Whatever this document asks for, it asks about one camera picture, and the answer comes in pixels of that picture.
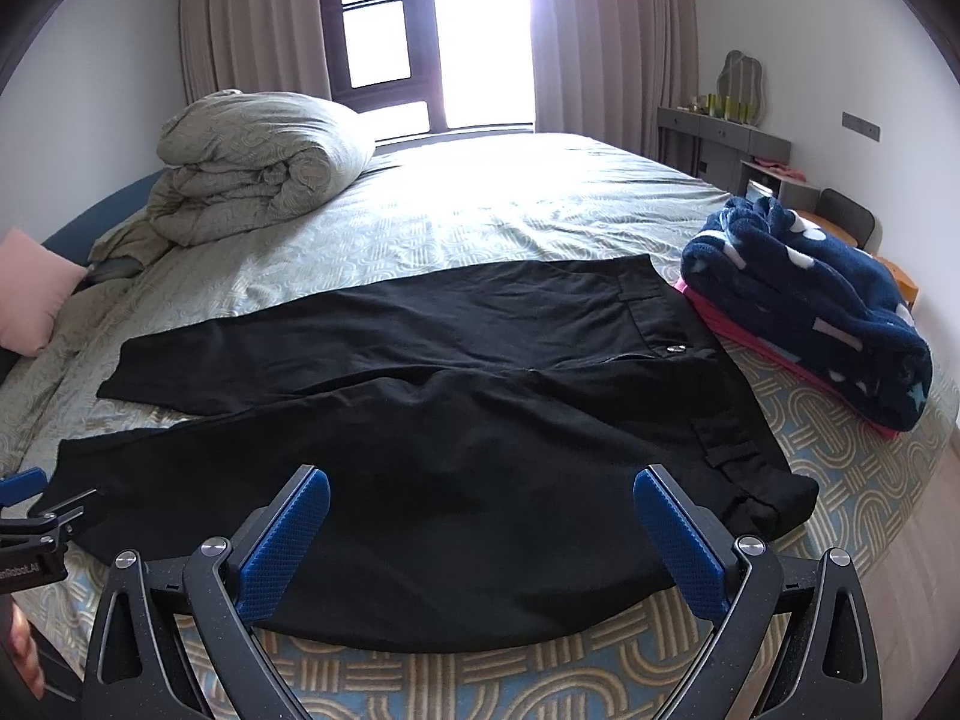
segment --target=window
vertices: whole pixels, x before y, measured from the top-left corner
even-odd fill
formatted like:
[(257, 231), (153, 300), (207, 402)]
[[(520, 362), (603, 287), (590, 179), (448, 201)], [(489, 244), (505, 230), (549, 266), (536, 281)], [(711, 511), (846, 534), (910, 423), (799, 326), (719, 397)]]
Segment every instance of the window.
[(529, 0), (320, 0), (333, 98), (378, 140), (533, 122)]

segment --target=vanity table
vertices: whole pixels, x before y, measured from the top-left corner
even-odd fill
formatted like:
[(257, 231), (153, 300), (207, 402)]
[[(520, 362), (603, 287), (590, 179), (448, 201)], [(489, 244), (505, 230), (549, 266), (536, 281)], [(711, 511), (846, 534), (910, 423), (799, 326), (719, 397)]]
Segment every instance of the vanity table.
[(718, 189), (741, 191), (741, 164), (754, 158), (790, 164), (791, 143), (776, 138), (749, 124), (727, 122), (712, 116), (691, 113), (677, 108), (659, 108), (656, 113), (659, 132), (656, 159), (670, 164), (667, 138), (670, 133), (692, 140), (692, 149), (682, 149), (690, 158), (686, 164), (670, 165), (688, 175), (702, 178)]

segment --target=human hand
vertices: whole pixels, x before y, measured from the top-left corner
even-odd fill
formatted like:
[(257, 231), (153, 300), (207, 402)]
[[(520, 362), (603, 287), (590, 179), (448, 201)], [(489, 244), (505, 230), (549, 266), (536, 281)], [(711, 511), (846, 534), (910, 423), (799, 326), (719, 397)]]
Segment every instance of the human hand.
[(13, 624), (8, 641), (16, 670), (20, 672), (30, 692), (37, 696), (37, 699), (42, 698), (46, 683), (43, 669), (40, 668), (40, 657), (37, 656), (37, 642), (32, 636), (27, 615), (16, 604), (13, 604)]

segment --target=beige curtain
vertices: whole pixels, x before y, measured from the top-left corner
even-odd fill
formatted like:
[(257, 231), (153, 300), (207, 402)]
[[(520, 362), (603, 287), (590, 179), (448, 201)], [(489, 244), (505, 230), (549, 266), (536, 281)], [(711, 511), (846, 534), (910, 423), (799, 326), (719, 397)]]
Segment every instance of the beige curtain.
[(192, 103), (221, 89), (330, 98), (320, 0), (179, 0)]
[(695, 0), (531, 0), (536, 129), (656, 157), (656, 110), (697, 94)]

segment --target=gray comforter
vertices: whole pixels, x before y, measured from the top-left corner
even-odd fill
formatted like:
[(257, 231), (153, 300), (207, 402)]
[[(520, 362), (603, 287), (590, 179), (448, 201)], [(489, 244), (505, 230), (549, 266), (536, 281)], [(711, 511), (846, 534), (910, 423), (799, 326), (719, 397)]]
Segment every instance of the gray comforter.
[(315, 211), (363, 172), (373, 138), (359, 115), (338, 103), (232, 89), (170, 119), (157, 156), (172, 169), (142, 211), (96, 242), (91, 261), (131, 256), (147, 266), (173, 245), (205, 244)]

